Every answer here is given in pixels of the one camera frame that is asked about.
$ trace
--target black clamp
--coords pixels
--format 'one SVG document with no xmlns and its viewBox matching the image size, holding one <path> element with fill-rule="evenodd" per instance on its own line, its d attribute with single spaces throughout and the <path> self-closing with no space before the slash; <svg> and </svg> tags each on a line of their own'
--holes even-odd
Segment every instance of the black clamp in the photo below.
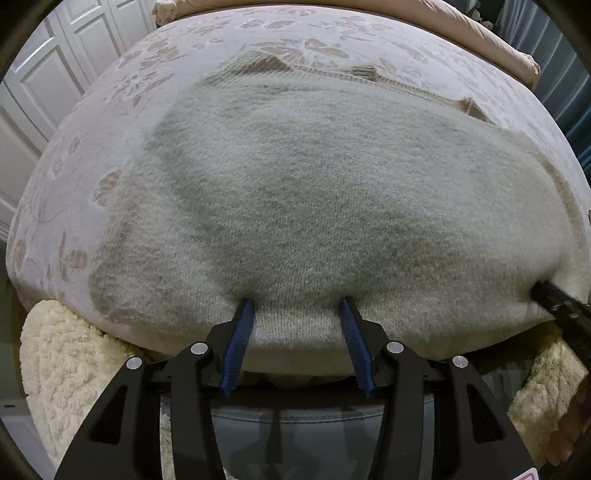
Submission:
<svg viewBox="0 0 591 480">
<path fill-rule="evenodd" d="M 537 284 L 532 299 L 555 315 L 564 339 L 589 368 L 591 310 L 550 283 Z M 341 302 L 339 313 L 360 388 L 367 395 L 389 392 L 369 480 L 419 478 L 425 393 L 433 394 L 436 405 L 434 459 L 427 478 L 538 480 L 517 431 L 465 357 L 441 362 L 418 356 L 389 339 L 379 324 L 363 320 L 352 299 Z M 232 321 L 216 325 L 205 342 L 174 359 L 127 360 L 80 426 L 56 480 L 161 480 L 164 393 L 171 396 L 177 480 L 225 479 L 209 397 L 213 390 L 228 395 L 237 386 L 253 324 L 254 305 L 242 300 Z M 580 447 L 573 457 L 591 452 L 591 430 Z M 566 476 L 567 471 L 547 469 L 541 477 L 589 478 Z"/>
</svg>

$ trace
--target pillow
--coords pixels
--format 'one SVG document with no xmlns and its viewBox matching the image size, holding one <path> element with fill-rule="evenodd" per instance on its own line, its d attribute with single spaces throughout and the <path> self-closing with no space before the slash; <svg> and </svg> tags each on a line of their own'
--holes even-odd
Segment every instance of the pillow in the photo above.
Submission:
<svg viewBox="0 0 591 480">
<path fill-rule="evenodd" d="M 266 3 L 265 0 L 157 0 L 152 14 L 158 25 L 166 25 L 186 15 L 211 9 Z M 304 0 L 298 3 L 365 10 L 410 22 L 489 60 L 532 90 L 540 76 L 540 66 L 531 55 L 517 51 L 443 0 Z"/>
</svg>

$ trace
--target flower pattern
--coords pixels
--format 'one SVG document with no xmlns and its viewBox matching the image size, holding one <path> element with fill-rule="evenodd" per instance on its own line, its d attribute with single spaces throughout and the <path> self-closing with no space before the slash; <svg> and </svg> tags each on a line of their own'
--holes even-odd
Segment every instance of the flower pattern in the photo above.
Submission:
<svg viewBox="0 0 591 480">
<path fill-rule="evenodd" d="M 141 148 L 179 90 L 253 49 L 322 69 L 371 65 L 431 93 L 472 98 L 496 125 L 532 138 L 572 186 L 587 219 L 589 187 L 564 135 L 531 91 L 486 60 L 378 15 L 300 5 L 237 8 L 154 31 L 101 75 L 64 118 L 9 236 L 8 271 L 24 302 L 60 299 L 90 321 L 100 318 L 87 281 L 126 159 Z M 69 288 L 73 283 L 77 287 Z"/>
</svg>

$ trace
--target door panel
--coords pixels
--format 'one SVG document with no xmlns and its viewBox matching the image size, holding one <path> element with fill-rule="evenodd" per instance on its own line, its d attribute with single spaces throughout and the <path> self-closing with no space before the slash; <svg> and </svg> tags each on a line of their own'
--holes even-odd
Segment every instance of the door panel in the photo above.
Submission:
<svg viewBox="0 0 591 480">
<path fill-rule="evenodd" d="M 74 58 L 55 12 L 37 30 L 4 81 L 26 116 L 49 139 L 61 119 L 80 100 L 89 82 Z"/>
<path fill-rule="evenodd" d="M 29 122 L 6 85 L 0 84 L 0 239 L 47 141 Z"/>
<path fill-rule="evenodd" d="M 64 0 L 56 14 L 89 83 L 125 51 L 107 0 Z"/>
<path fill-rule="evenodd" d="M 111 0 L 111 8 L 127 50 L 153 30 L 139 0 Z"/>
</svg>

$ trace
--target gray fabric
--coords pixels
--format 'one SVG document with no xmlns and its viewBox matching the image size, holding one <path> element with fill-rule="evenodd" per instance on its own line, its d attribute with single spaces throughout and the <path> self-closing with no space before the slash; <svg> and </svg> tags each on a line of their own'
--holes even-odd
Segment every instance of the gray fabric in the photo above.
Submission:
<svg viewBox="0 0 591 480">
<path fill-rule="evenodd" d="M 315 376 L 352 373 L 345 295 L 428 358 L 547 318 L 537 280 L 587 293 L 570 190 L 529 138 L 460 104 L 262 53 L 199 80 L 122 169 L 95 307 L 176 353 L 248 296 L 245 369 Z"/>
</svg>

